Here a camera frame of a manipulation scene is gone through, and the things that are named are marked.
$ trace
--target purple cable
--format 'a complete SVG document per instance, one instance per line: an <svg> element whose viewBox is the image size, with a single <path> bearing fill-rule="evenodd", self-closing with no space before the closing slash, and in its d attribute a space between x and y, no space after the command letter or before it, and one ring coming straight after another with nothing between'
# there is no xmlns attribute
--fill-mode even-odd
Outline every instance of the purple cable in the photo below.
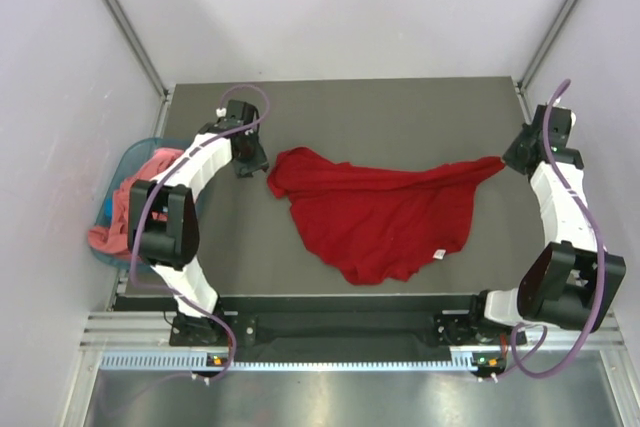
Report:
<svg viewBox="0 0 640 427"><path fill-rule="evenodd" d="M499 375L498 378L501 378L509 374L512 371L512 369L516 366L525 375L532 377L534 379L546 379L548 377L551 377L555 374L562 372L578 356L580 349L582 349L582 346L587 341L587 337L591 333L591 330L593 329L593 326L596 323L598 314L600 313L600 307L602 306L602 298L604 297L605 267L604 267L604 241L602 239L600 227L598 227L598 223L594 219L593 214L591 214L588 207L585 205L582 199L578 196L578 194L571 188L571 185L569 184L565 176L562 175L562 172L560 171L560 168L556 164L556 161L553 157L553 151L549 143L549 119L551 118L551 110L553 109L553 105L558 100L560 100L560 97L562 96L562 94L564 94L564 92L569 88L569 85L571 85L571 80L565 79L549 99L549 103L547 104L547 108L545 109L544 117L542 120L542 143L544 144L544 151L545 151L545 154L547 155L547 159L549 159L549 164L551 165L553 172L556 174L558 179L560 179L560 182L562 183L563 187L567 189L567 192L569 192L569 194L571 195L571 198L578 205L578 207L580 208L580 211L582 212L582 215L584 215L585 219L587 219L587 222L589 222L589 225L593 230L593 235L596 240L597 260L598 260L598 267L596 269L596 286L595 286L595 292L593 296L593 305L591 306L591 312L589 312L589 316L587 317L587 321L584 324L582 332L580 332L580 335L576 339L575 344L573 344L573 347L571 347L571 350L569 350L567 355L560 362L558 362L558 364L556 364L554 367L550 368L549 370L545 370L543 372L533 372L527 369L524 365L524 361L542 346L542 344L544 343L547 337L547 327L542 326L543 333L542 333L542 336L540 337L540 340L538 340L536 345L533 347L533 349L531 349L529 353L527 353L524 357L521 358L517 351L517 348L518 348L517 335L518 335L518 332L522 328L524 328L526 325L524 323L519 323L518 325L516 325L514 329L511 331L511 338L510 338L511 352L513 355L515 366L510 367L503 374Z"/></svg>
<svg viewBox="0 0 640 427"><path fill-rule="evenodd" d="M236 127L234 129L228 130L228 131L226 131L226 132L224 132L222 134L218 134L218 135L216 135L216 136L204 141L203 143L201 143L201 144L195 146L193 149L191 149L188 152L188 154L190 154L190 155L191 154L195 154L202 147L205 147L205 146L215 142L216 140L218 140L220 138L228 137L230 135L237 134L238 132L243 132L245 130L257 127L259 124L261 124L267 118L267 116L271 112L271 101L269 100L269 97L267 96L267 94L266 94L266 92L264 90L262 90L257 85L253 85L253 84L238 84L238 85L234 85L233 87L228 89L224 94L222 94L222 97L220 98L220 108L224 108L225 102L228 100L229 96L233 92L236 92L238 90L244 90L244 89L253 90L253 91L257 92L258 94L260 94L260 96L264 100L264 104L265 104L264 113L260 117L258 117L256 120L254 120L253 122L251 122L248 125L243 125L241 127ZM189 160L190 160L190 157L185 157L180 162L177 162L176 164L172 165L171 168L167 171L167 173L156 183L155 187L149 193L149 197L147 198L147 201L145 202L144 207L142 208L142 213L140 215L140 220L138 221L138 225L137 225L136 235L135 235L135 237L133 239L133 246L131 248L131 263L130 263L130 268L129 268L129 278L131 279L131 283L133 284L134 287L153 289L153 290L161 290L163 292L170 292L171 294L173 294L173 295L175 295L177 297L180 297L180 300L182 300L189 307L191 307L192 309L196 310L197 312L199 312L203 316L208 317L209 319L213 320L216 324L218 324L219 326L221 326L224 329L224 331L227 333L227 336L229 337L229 341L230 341L230 344L231 344L229 346L229 358L228 358L227 362L222 366L222 370L220 372L218 372L218 374L215 377L211 378L211 381L213 382L213 381L220 380L222 377L227 375L227 373L229 372L229 368L231 367L231 364L233 363L233 359L235 358L235 355L236 355L237 340L236 340L236 336L233 333L233 330L231 330L231 327L229 327L229 325L224 320L222 320L221 318L213 315L211 312L207 312L206 310L204 310L203 308L201 308L200 306L198 306L194 302L192 302L190 299L185 297L181 292L178 292L177 290L172 289L171 287L161 286L161 285L154 285L154 284L145 284L143 282L140 282L138 280L138 272L137 272L137 259L138 259L138 255L140 253L140 239L142 237L142 231L144 230L144 224L146 222L146 219L149 216L149 213L151 212L151 206L153 204L153 201L155 200L155 198L157 197L158 193L160 192L160 189L167 182L167 180L169 180L169 178L173 174L175 174L180 168L182 168ZM166 377L163 377L163 378L157 380L156 382L152 383L148 387L145 387L142 391L140 391L137 394L135 394L127 404L125 404L123 406L120 406L119 408L117 408L115 410L112 410L110 412L108 412L107 409L105 408L105 402L104 402L104 398L103 398L104 395L101 392L100 393L100 398L99 398L100 399L100 406L102 407L103 413L107 417L115 417L118 414L120 414L121 412L123 412L126 408L131 406L131 404L133 402L135 402L138 398L140 398L143 394L145 394L146 392L148 392L151 389L155 388L159 384L161 384L161 383L163 383L163 382L165 382L165 381L167 381L169 379L173 379L173 378L177 378L177 377L187 377L187 376L190 377L191 374L184 372L184 373L170 374L170 375L168 375Z"/></svg>

